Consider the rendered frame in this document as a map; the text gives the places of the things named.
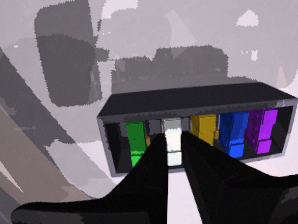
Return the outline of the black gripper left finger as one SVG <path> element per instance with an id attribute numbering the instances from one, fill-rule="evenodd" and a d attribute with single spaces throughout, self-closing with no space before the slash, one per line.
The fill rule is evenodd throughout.
<path id="1" fill-rule="evenodd" d="M 168 141 L 158 133 L 132 171 L 105 197 L 27 202 L 12 224 L 168 224 Z"/>

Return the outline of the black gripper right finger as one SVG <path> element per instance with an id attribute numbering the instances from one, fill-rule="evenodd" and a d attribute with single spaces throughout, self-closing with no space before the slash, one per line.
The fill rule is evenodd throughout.
<path id="1" fill-rule="evenodd" d="M 298 213 L 298 175 L 266 175 L 186 131 L 180 151 L 202 224 L 281 224 Z"/>

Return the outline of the yellow fuse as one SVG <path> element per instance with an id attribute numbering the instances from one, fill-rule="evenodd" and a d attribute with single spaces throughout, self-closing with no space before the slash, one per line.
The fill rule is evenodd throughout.
<path id="1" fill-rule="evenodd" d="M 216 116 L 192 116 L 192 135 L 201 137 L 206 143 L 213 145 L 214 131 L 216 131 Z"/>

